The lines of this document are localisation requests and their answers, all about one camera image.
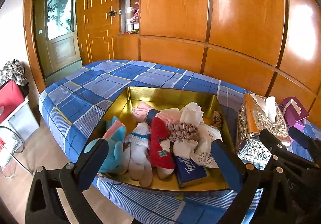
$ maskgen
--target patterned cloth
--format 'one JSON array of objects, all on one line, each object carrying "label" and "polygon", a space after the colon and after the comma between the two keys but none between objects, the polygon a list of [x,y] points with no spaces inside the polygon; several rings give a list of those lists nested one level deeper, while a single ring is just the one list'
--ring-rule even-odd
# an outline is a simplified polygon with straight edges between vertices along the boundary
[{"label": "patterned cloth", "polygon": [[[234,144],[236,119],[243,95],[251,93],[215,78],[155,63],[109,60],[89,64],[46,88],[39,99],[39,109],[46,124],[72,162],[78,159],[99,120],[127,86],[175,88],[215,94]],[[304,132],[313,138],[321,138],[321,131],[308,121]],[[295,142],[293,151],[310,158],[307,151]],[[219,197],[171,197],[143,193],[139,188],[116,185],[108,179],[96,178],[93,184],[118,207],[148,224],[217,223],[236,196],[235,191],[230,191]],[[261,192],[256,192],[243,223],[250,221]]]},{"label": "patterned cloth", "polygon": [[17,85],[25,86],[28,83],[24,75],[24,67],[18,59],[12,62],[8,61],[2,70],[0,70],[0,86],[12,80]]}]

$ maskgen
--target pink sock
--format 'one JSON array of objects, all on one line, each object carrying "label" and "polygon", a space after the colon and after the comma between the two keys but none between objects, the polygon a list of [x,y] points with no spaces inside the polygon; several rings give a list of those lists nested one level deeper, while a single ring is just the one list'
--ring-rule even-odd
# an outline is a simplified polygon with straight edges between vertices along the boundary
[{"label": "pink sock", "polygon": [[137,108],[133,107],[133,116],[138,123],[145,122],[148,111],[153,109],[148,104],[141,102],[138,104]]},{"label": "pink sock", "polygon": [[178,108],[170,108],[161,110],[156,117],[163,120],[168,130],[171,130],[173,124],[179,122],[181,117],[180,111]]}]

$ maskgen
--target door handle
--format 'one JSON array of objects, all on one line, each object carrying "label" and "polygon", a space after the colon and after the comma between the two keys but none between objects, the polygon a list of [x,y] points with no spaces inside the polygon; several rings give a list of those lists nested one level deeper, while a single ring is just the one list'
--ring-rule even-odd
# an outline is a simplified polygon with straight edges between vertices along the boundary
[{"label": "door handle", "polygon": [[117,11],[116,11],[116,10],[113,10],[113,11],[108,12],[108,16],[111,16],[111,17],[116,16],[116,14],[117,14]]}]

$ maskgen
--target tissue pack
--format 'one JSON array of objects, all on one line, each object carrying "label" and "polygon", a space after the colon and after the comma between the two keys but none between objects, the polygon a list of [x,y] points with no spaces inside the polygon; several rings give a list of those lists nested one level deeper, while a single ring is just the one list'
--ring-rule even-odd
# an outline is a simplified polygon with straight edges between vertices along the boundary
[{"label": "tissue pack", "polygon": [[306,118],[309,114],[296,97],[284,98],[279,108],[285,118],[288,129],[294,126],[298,130],[303,131],[307,121]]},{"label": "tissue pack", "polygon": [[176,169],[175,173],[179,187],[198,184],[209,176],[205,167],[199,166],[192,159],[185,159],[179,156],[174,156]]},{"label": "tissue pack", "polygon": [[260,132],[267,129],[283,145],[290,148],[291,141],[285,119],[278,105],[266,102],[266,97],[245,94],[238,114],[237,155],[246,161],[266,165],[271,153],[260,142]]}]

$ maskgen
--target white wall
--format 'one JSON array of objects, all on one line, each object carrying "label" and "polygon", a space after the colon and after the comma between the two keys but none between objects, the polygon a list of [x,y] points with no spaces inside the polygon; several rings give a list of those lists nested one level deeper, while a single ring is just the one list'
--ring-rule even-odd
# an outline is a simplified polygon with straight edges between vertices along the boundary
[{"label": "white wall", "polygon": [[23,0],[5,0],[0,9],[0,68],[18,59],[26,68],[29,81],[29,105],[38,104],[39,93],[31,74],[23,30]]}]

